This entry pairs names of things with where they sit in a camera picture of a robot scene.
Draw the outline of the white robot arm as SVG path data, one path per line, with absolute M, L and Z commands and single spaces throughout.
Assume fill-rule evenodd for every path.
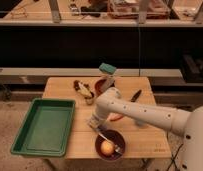
M 203 171 L 203 106 L 188 112 L 134 103 L 123 100 L 115 87 L 102 93 L 95 105 L 95 111 L 88 121 L 93 129 L 102 125 L 110 113 L 117 113 L 172 132 L 184 138 L 181 171 Z

